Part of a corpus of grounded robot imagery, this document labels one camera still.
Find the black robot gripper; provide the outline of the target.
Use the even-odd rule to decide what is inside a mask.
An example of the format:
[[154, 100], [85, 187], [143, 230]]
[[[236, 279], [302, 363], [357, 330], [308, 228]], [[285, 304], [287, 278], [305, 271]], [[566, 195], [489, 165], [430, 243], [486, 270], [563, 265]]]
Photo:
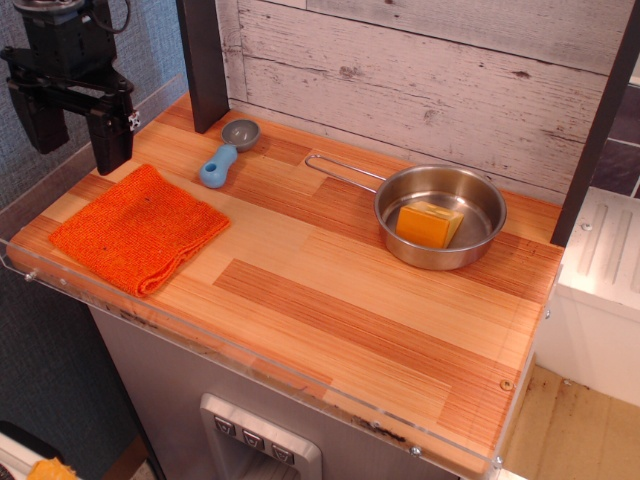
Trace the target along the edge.
[[32, 146], [49, 154], [69, 141], [63, 109], [53, 105], [40, 89], [73, 87], [100, 92], [102, 97], [86, 115], [98, 173], [108, 175], [132, 156], [135, 110], [133, 84], [113, 67], [116, 27], [107, 1], [15, 1], [28, 46], [5, 47], [10, 97]]

